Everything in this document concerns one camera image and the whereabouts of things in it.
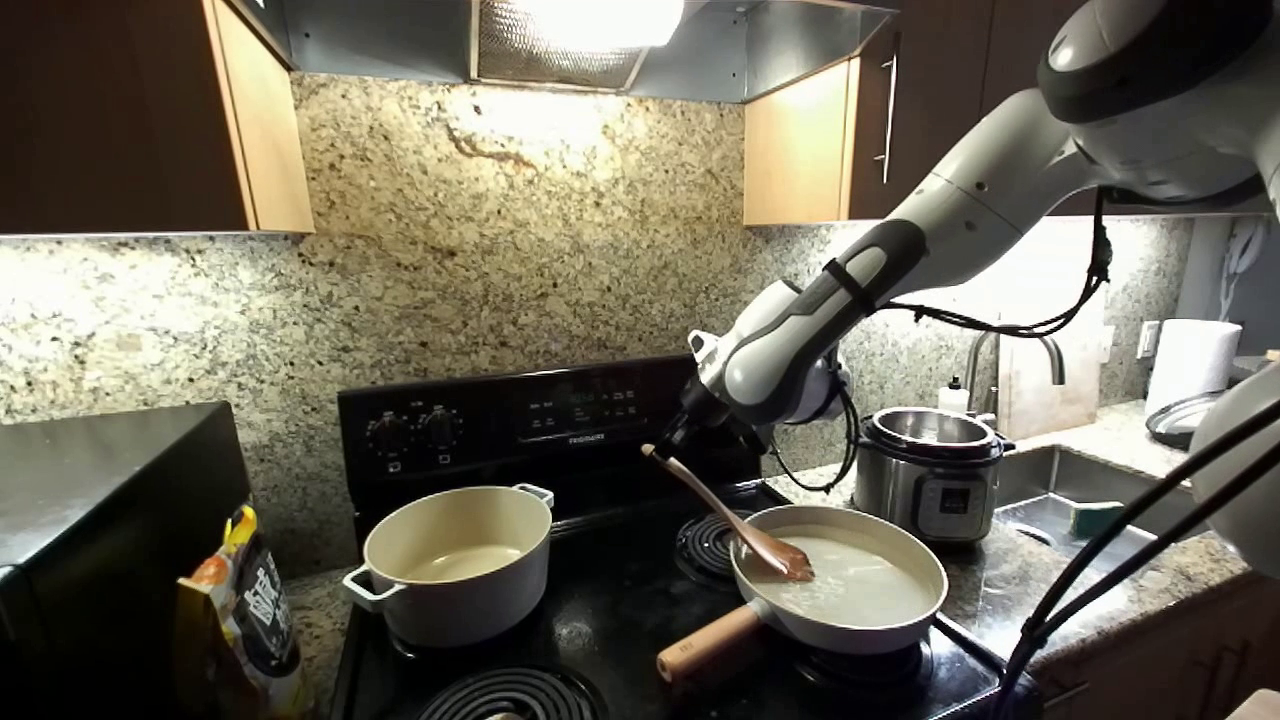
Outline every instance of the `granite backsplash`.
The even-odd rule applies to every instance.
[[[318,234],[0,242],[0,419],[233,400],[283,574],[355,556],[342,389],[679,350],[692,325],[726,327],[777,271],[805,274],[857,233],[739,228],[737,105],[359,76],[296,76],[296,105]],[[1111,234],[1098,302],[1125,335],[1170,315],[1184,233],[1134,218]],[[1076,278],[1061,261],[1021,271]],[[1137,389],[1125,354],[1110,397]],[[963,335],[877,315],[845,358],[866,407],[930,400]]]

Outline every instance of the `microwave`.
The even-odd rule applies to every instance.
[[[248,498],[227,405],[0,425],[0,695],[34,714],[179,714],[176,574]]]

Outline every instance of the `stainless steel pot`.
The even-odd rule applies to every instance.
[[[978,543],[992,527],[992,466],[1008,448],[959,411],[885,407],[866,419],[853,503],[931,543]]]
[[[386,516],[343,588],[382,611],[402,642],[459,646],[507,632],[540,602],[548,556],[552,490],[467,484]]]
[[[821,652],[885,654],[922,642],[949,599],[949,572],[937,551],[882,516],[782,503],[756,511],[751,522],[801,543],[813,559],[813,579],[786,579],[756,551],[733,543],[733,574],[747,602],[667,642],[657,654],[657,671],[667,682],[716,663],[760,625]]]

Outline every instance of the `kitchen cabinet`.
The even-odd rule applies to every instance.
[[[223,0],[0,9],[0,233],[312,233],[283,58]]]
[[[1081,0],[906,0],[861,57],[743,108],[743,223],[889,217]]]
[[[1117,640],[1076,692],[1054,695],[1045,720],[1092,714],[1228,714],[1253,688],[1280,680],[1280,588],[1171,611],[1137,640]]]

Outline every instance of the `stove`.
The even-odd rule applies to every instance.
[[[996,661],[949,619],[889,654],[831,654],[760,628],[679,688],[657,674],[662,646],[743,602],[726,522],[640,456],[687,376],[687,358],[662,354],[342,392],[355,536],[414,497],[521,479],[556,490],[556,531],[548,595],[496,640],[402,646],[382,614],[351,606],[329,714],[987,714]],[[737,511],[782,503],[760,451],[728,427],[679,460]]]

